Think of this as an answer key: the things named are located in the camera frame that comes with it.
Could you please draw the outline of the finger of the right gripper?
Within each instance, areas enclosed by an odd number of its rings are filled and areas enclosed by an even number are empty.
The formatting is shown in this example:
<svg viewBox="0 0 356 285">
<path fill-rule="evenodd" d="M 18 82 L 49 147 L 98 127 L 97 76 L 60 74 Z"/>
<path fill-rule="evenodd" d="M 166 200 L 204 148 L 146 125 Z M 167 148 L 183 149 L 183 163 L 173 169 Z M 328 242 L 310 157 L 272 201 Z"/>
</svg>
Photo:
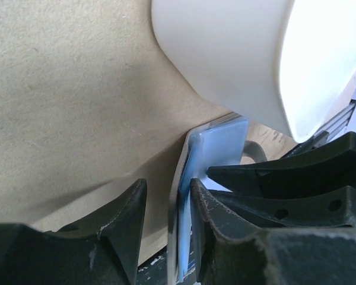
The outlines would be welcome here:
<svg viewBox="0 0 356 285">
<path fill-rule="evenodd" d="M 210 190 L 217 200 L 258 227 L 356 227 L 356 189 L 296 199 L 249 197 Z"/>
<path fill-rule="evenodd" d="M 254 164 L 212 166 L 207 175 L 247 196 L 295 199 L 356 187 L 356 132 L 313 150 Z"/>
</svg>

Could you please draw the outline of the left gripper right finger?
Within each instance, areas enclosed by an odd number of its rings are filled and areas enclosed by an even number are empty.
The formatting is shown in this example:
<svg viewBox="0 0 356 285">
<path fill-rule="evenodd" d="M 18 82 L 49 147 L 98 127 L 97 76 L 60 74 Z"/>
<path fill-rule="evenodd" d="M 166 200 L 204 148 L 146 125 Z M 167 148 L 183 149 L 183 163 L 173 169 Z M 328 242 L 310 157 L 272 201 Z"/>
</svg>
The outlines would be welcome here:
<svg viewBox="0 0 356 285">
<path fill-rule="evenodd" d="M 190 183 L 202 284 L 356 284 L 356 228 L 260 228 Z"/>
</svg>

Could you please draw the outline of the white oblong plastic tray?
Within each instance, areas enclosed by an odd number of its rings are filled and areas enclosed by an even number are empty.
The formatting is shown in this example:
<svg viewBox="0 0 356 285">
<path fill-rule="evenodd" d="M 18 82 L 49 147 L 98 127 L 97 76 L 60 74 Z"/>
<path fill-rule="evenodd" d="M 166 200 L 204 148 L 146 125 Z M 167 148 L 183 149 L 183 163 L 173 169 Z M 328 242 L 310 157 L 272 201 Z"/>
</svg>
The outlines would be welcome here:
<svg viewBox="0 0 356 285">
<path fill-rule="evenodd" d="M 152 1 L 155 38 L 204 99 L 302 143 L 356 86 L 356 1 Z"/>
</svg>

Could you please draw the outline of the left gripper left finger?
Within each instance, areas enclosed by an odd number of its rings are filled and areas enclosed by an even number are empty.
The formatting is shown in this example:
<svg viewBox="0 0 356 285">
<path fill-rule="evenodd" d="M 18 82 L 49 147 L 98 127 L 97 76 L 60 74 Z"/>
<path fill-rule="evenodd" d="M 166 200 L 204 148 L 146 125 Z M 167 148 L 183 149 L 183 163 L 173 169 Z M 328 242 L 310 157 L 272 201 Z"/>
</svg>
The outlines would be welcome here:
<svg viewBox="0 0 356 285">
<path fill-rule="evenodd" d="M 135 284 L 146 201 L 138 179 L 57 232 L 0 223 L 0 284 Z"/>
</svg>

